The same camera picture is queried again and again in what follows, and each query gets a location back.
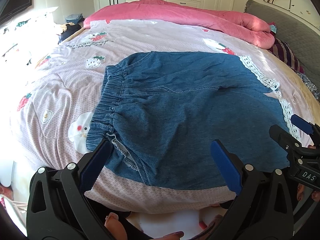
lace trim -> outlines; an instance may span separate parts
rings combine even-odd
[[[267,88],[270,88],[276,97],[279,100],[279,103],[281,104],[283,115],[284,115],[284,121],[287,123],[287,127],[289,128],[290,134],[295,137],[298,141],[301,141],[299,131],[297,127],[295,127],[291,121],[290,118],[293,115],[293,110],[291,107],[291,104],[282,98],[281,91],[279,90],[280,83],[276,79],[270,79],[264,76],[264,74],[257,68],[257,66],[252,62],[251,57],[249,56],[239,56],[241,62],[243,65],[249,69],[257,79]]]

fingernail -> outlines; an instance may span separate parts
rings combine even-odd
[[[184,236],[184,232],[182,232],[182,231],[174,232],[174,233],[168,234],[166,236],[177,236],[179,238],[182,238]]]
[[[119,220],[119,217],[117,214],[110,212],[110,214],[106,217],[106,222],[104,224],[106,225],[111,218],[115,220]]]
[[[312,199],[316,202],[319,202],[320,200],[320,192],[314,191],[311,195]]]

pink blanket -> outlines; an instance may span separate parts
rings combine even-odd
[[[269,25],[251,14],[204,10],[163,0],[140,0],[106,6],[89,16],[84,21],[84,28],[90,29],[91,21],[126,19],[164,20],[182,25],[201,26],[224,32],[262,49],[270,49],[275,42],[270,34]]]

metal bolt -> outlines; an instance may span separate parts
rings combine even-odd
[[[76,167],[75,163],[69,163],[67,166],[68,170],[73,170],[75,167]]]
[[[276,172],[276,174],[278,174],[278,175],[281,175],[281,174],[282,174],[282,171],[281,171],[280,169],[276,169],[275,172]]]
[[[245,166],[245,169],[246,169],[247,171],[253,171],[253,166],[252,166],[251,164],[247,164],[247,165]]]
[[[41,168],[39,168],[38,169],[38,172],[41,174],[41,173],[44,173],[44,171],[45,171],[45,168],[44,167],[41,167]]]

finger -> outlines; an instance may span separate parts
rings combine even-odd
[[[319,202],[320,201],[320,192],[319,191],[314,191],[311,194],[311,197],[314,201]]]
[[[157,238],[155,240],[180,240],[180,238],[183,236],[184,236],[184,232],[179,231],[179,232],[174,232],[174,233],[168,234],[168,235],[161,237],[161,238]]]
[[[104,225],[116,240],[127,240],[127,233],[118,219],[118,215],[111,212],[106,217],[106,222]]]
[[[305,186],[302,185],[302,184],[298,184],[298,192],[297,192],[297,200],[300,201],[303,199],[304,197],[304,189],[305,189]]]

